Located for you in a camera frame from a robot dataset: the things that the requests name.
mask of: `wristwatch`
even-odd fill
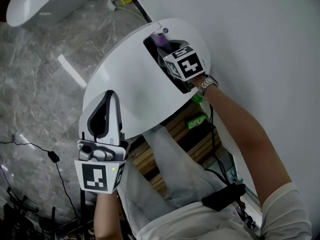
[[[200,92],[201,95],[205,95],[205,90],[208,88],[210,85],[215,85],[216,87],[219,86],[218,82],[210,75],[205,75],[206,79],[200,84],[198,87],[198,92]]]

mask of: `marble floor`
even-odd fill
[[[137,12],[133,4],[126,8]],[[127,11],[110,11],[107,0],[90,0],[46,28],[0,23],[0,142],[15,135],[19,143],[33,142],[55,151],[78,211],[80,188],[73,161],[78,156],[85,86],[108,51],[145,23]],[[27,204],[38,207],[39,215],[49,217],[55,206],[58,222],[75,217],[46,152],[32,145],[0,144],[0,164],[14,192],[20,198],[27,195]],[[7,187],[0,171],[2,201],[8,199]]]

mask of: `white shirt sleeve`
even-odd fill
[[[262,206],[261,236],[265,240],[310,240],[311,222],[296,186],[287,183]]]

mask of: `cable plug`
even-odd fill
[[[53,152],[53,151],[48,151],[48,157],[51,159],[52,162],[54,162],[55,164],[58,163],[60,161],[59,156]]]
[[[108,7],[108,9],[110,11],[113,11],[113,12],[117,9],[117,6],[114,4],[114,2],[112,0],[108,0],[106,2],[106,6]]]

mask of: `black cable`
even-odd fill
[[[8,142],[0,142],[0,144],[10,144],[10,143],[14,143],[14,144],[16,144],[17,146],[20,146],[20,145],[33,145],[33,146],[36,146],[38,149],[41,149],[41,150],[44,151],[44,152],[49,152],[49,150],[45,150],[45,149],[43,149],[42,147],[40,147],[40,146],[38,146],[38,145],[36,145],[36,144],[34,144],[34,143],[32,143],[32,142],[29,142],[29,143],[16,143],[16,141],[15,141],[15,136],[14,136],[14,135],[12,135],[12,140],[11,140],[11,141],[8,141]]]
[[[58,173],[59,173],[59,177],[60,177],[60,179],[61,179],[61,181],[62,181],[62,186],[63,186],[64,192],[65,192],[66,196],[69,198],[69,201],[70,201],[70,204],[71,204],[71,206],[72,206],[72,208],[73,208],[74,214],[75,214],[76,218],[81,222],[81,220],[80,220],[80,218],[79,218],[79,216],[78,216],[78,214],[77,214],[77,212],[76,212],[76,208],[75,208],[74,204],[72,203],[70,196],[69,196],[68,193],[67,193],[64,179],[61,177],[61,174],[60,174],[60,171],[59,171],[59,167],[58,167],[58,164],[57,164],[57,161],[59,161],[59,157],[58,157],[54,152],[49,151],[49,150],[46,150],[46,149],[43,149],[42,147],[40,147],[40,146],[38,146],[38,145],[36,145],[36,144],[34,144],[34,143],[32,143],[32,142],[29,142],[29,143],[16,143],[16,141],[15,141],[15,136],[14,136],[14,135],[12,135],[12,140],[11,140],[11,141],[0,142],[0,144],[10,144],[10,143],[14,143],[14,144],[16,144],[17,146],[20,146],[20,145],[33,145],[33,146],[36,146],[37,148],[41,149],[41,150],[44,151],[44,152],[48,152],[48,156],[50,157],[50,159],[51,159],[51,160],[55,163],[55,165],[56,165],[56,168],[57,168]],[[53,153],[53,154],[56,156],[56,158],[57,158],[56,161],[53,160],[53,158],[50,156],[50,153]],[[12,187],[10,186],[10,183],[9,183],[9,181],[8,181],[6,175],[5,175],[5,172],[4,172],[3,168],[2,168],[2,166],[0,166],[0,167],[1,167],[2,173],[3,173],[6,181],[8,182],[8,185],[9,185],[10,189],[12,190],[13,194],[14,194],[15,197],[17,198],[17,195],[15,194],[15,192],[14,192],[13,189],[12,189]]]
[[[224,177],[224,183],[226,185],[230,185],[230,182],[228,180],[228,176],[227,176],[227,172],[226,172],[226,168],[224,166],[224,164],[220,161],[220,159],[217,157],[215,149],[216,149],[216,143],[215,143],[215,134],[214,134],[214,109],[213,107],[210,105],[210,119],[209,122],[211,124],[211,135],[212,135],[212,156],[213,158],[217,161],[219,168],[221,170],[222,176]]]
[[[14,144],[16,144],[17,146],[20,146],[20,145],[33,145],[33,146],[36,146],[37,148],[39,148],[39,149],[41,149],[42,151],[44,151],[44,152],[49,152],[49,150],[45,150],[45,149],[43,149],[43,148],[41,148],[41,147],[39,147],[38,145],[36,145],[36,144],[33,144],[32,142],[29,142],[29,143],[16,143],[15,142],[15,136],[14,135],[12,135],[12,141],[10,141],[10,142],[8,142],[8,143],[14,143]]]
[[[211,134],[212,134],[212,156],[213,156],[213,158],[216,159],[216,161],[219,165],[219,168],[222,172],[223,177],[218,172],[216,172],[214,170],[205,169],[205,171],[209,171],[209,172],[214,173],[224,184],[230,185],[225,165],[220,161],[220,159],[217,157],[217,155],[215,153],[216,143],[215,143],[215,135],[214,135],[214,109],[211,105],[210,105],[209,122],[211,124]],[[245,221],[246,220],[246,212],[245,212],[246,204],[244,202],[242,202],[240,198],[238,200],[236,200],[236,202],[238,203],[240,211],[241,211],[240,217],[243,221]]]
[[[218,172],[211,170],[211,169],[204,169],[204,170],[214,173],[220,179],[220,181],[222,181],[224,184],[228,185],[227,182],[225,181],[225,179]]]
[[[76,218],[81,222],[81,219],[80,219],[80,217],[78,216],[78,214],[77,214],[77,212],[76,212],[76,208],[75,208],[74,204],[72,203],[70,196],[69,196],[68,193],[67,193],[67,190],[66,190],[66,187],[65,187],[65,182],[64,182],[64,179],[61,177],[58,164],[55,163],[55,165],[56,165],[56,169],[58,170],[59,177],[60,177],[60,179],[61,179],[61,181],[62,181],[62,186],[63,186],[64,192],[65,192],[65,195],[69,198],[70,204],[71,204],[71,206],[72,206],[72,208],[73,208],[73,211],[74,211],[74,214],[75,214]]]

